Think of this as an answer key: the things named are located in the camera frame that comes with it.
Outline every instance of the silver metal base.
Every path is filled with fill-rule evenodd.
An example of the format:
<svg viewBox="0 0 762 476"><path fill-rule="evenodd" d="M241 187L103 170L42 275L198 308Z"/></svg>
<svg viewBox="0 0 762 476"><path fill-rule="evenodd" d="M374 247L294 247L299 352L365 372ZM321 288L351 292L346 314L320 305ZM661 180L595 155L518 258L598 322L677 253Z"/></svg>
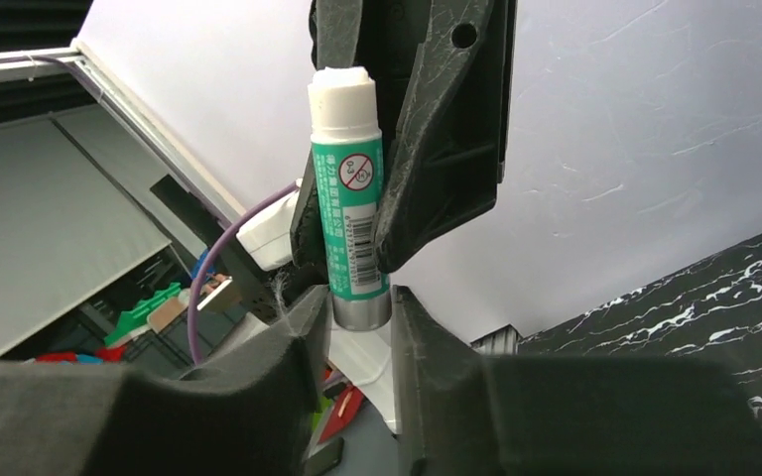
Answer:
<svg viewBox="0 0 762 476"><path fill-rule="evenodd" d="M390 292L372 299L345 300L332 296L334 322L346 330L367 332L383 327L393 312Z"/></svg>

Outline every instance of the green glue stick label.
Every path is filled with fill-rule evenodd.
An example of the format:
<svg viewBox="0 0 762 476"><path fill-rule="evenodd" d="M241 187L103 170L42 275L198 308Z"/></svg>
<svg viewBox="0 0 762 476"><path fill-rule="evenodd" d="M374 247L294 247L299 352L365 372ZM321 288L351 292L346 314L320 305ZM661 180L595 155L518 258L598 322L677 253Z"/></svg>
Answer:
<svg viewBox="0 0 762 476"><path fill-rule="evenodd" d="M345 300L383 295L390 280L372 255L372 219L384 180L381 139L312 143L312 152L331 292Z"/></svg>

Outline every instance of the white plastic connector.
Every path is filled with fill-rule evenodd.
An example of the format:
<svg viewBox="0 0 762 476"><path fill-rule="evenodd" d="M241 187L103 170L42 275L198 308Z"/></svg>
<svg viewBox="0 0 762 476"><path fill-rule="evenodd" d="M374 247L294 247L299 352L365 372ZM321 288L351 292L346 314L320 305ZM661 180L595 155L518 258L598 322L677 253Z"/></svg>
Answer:
<svg viewBox="0 0 762 476"><path fill-rule="evenodd" d="M302 179L297 179L302 187ZM259 268L271 271L291 262L291 220L297 208L295 191L252 217L238 231L237 238Z"/></svg>
<svg viewBox="0 0 762 476"><path fill-rule="evenodd" d="M398 433L395 390L393 387L393 352L384 338L390 322L370 332L351 332L331 322L328 360L378 410L387 427Z"/></svg>

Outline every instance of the screw hole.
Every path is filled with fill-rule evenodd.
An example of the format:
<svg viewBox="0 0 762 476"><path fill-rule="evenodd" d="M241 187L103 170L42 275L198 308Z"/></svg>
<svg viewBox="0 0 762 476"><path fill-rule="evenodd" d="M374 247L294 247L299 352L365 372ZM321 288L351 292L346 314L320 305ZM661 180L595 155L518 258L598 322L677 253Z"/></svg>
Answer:
<svg viewBox="0 0 762 476"><path fill-rule="evenodd" d="M451 32L451 42L454 43L457 48L462 50L474 45L474 42L476 41L477 30L475 30L474 25L470 23L457 25L456 28L454 28L454 31Z"/></svg>

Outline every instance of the white glue stick cap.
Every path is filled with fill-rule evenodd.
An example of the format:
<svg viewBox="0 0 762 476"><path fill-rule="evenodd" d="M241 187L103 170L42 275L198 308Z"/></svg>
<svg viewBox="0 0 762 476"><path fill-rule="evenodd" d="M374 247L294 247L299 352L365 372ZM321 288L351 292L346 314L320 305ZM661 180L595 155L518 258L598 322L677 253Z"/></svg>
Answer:
<svg viewBox="0 0 762 476"><path fill-rule="evenodd" d="M327 67L308 86L312 141L317 143L380 135L375 81L362 66Z"/></svg>

